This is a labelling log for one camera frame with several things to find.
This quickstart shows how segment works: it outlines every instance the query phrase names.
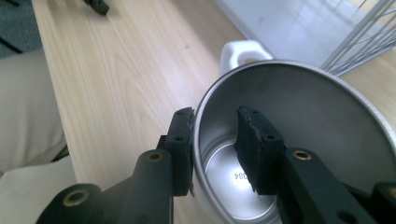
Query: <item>gray fabric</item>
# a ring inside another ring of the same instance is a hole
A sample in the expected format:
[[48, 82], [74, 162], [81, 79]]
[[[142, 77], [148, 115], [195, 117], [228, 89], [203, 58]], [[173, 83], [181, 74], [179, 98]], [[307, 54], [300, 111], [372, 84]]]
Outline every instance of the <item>gray fabric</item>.
[[6, 172], [0, 179], [0, 223], [36, 223], [52, 199], [75, 184], [70, 157]]
[[50, 162], [65, 145], [43, 50], [0, 60], [0, 172]]

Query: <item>jug handle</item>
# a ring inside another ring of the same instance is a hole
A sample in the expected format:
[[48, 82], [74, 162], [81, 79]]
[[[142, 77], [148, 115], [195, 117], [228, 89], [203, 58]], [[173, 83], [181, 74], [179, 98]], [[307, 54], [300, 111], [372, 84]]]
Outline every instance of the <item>jug handle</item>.
[[273, 59], [274, 57], [256, 40], [228, 42], [221, 51], [219, 74], [223, 76], [246, 63]]

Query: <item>wooden table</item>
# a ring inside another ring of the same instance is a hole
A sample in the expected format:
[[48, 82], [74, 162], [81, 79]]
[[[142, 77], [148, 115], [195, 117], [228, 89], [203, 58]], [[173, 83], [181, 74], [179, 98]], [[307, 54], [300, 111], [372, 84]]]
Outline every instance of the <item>wooden table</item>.
[[[107, 189], [154, 149], [172, 115], [196, 108], [219, 76], [223, 45], [244, 39], [212, 0], [107, 0], [106, 17], [81, 0], [34, 0], [78, 182]], [[343, 76], [396, 128], [395, 51]], [[191, 197], [175, 223], [209, 223]]]

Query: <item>pot rim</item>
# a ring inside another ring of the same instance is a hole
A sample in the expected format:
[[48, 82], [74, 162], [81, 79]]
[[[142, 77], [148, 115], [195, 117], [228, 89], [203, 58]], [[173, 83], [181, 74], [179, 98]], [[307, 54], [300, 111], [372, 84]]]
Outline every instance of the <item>pot rim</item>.
[[220, 214], [220, 217], [225, 219], [227, 223], [234, 223], [234, 219], [230, 216], [230, 214], [226, 211], [226, 209], [222, 206], [222, 204], [219, 202], [219, 199], [216, 197], [213, 189], [210, 187], [210, 184], [208, 183], [207, 177], [205, 176], [205, 167], [203, 166], [203, 162], [201, 159], [201, 153], [199, 149], [199, 130], [200, 130], [200, 124], [201, 124], [201, 119], [203, 112], [205, 110], [205, 106], [212, 96], [213, 92], [229, 77], [232, 77], [234, 75], [237, 75], [240, 71], [252, 67], [252, 66], [260, 66], [260, 65], [266, 65], [266, 64], [284, 64], [288, 66], [296, 66], [300, 68], [304, 68], [307, 70], [310, 70], [311, 72], [314, 72], [322, 77], [327, 78], [329, 81], [334, 82], [335, 84], [338, 84], [339, 87], [343, 88], [345, 91], [350, 93], [352, 96], [354, 96], [355, 99], [357, 99], [361, 105], [363, 105], [366, 110], [372, 115], [372, 117], [376, 120], [376, 122], [379, 124], [379, 126], [382, 129], [382, 132], [385, 134], [387, 137], [391, 150], [393, 152], [394, 161], [396, 162], [396, 135], [394, 131], [391, 129], [389, 123], [386, 121], [385, 117], [379, 112], [379, 110], [365, 97], [363, 96], [359, 91], [357, 91], [355, 88], [353, 88], [351, 85], [346, 83], [344, 80], [342, 80], [339, 77], [336, 77], [324, 70], [321, 70], [319, 68], [316, 68], [312, 65], [305, 64], [305, 63], [298, 63], [298, 62], [293, 62], [293, 61], [285, 61], [285, 60], [272, 60], [272, 61], [259, 61], [255, 63], [248, 63], [245, 65], [241, 65], [234, 70], [228, 72], [224, 76], [220, 77], [215, 83], [208, 89], [208, 91], [205, 93], [204, 97], [202, 98], [200, 104], [197, 107], [197, 112], [195, 114], [194, 118], [194, 128], [193, 128], [193, 160], [194, 160], [194, 172], [196, 173], [197, 179], [199, 181], [199, 184], [201, 185], [202, 191], [205, 193], [206, 198], [209, 200], [211, 204], [213, 204], [214, 209], [217, 210], [218, 214]]

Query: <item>stainless steel pot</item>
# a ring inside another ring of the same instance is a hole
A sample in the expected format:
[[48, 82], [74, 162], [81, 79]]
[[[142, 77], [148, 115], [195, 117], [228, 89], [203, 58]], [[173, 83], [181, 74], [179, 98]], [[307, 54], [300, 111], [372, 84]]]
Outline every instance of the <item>stainless steel pot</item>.
[[195, 191], [216, 223], [280, 222], [276, 197], [252, 191], [233, 150], [240, 105], [260, 110], [287, 147], [313, 150], [352, 187], [396, 181], [395, 135], [360, 93], [305, 64], [251, 63], [221, 77], [196, 112]]

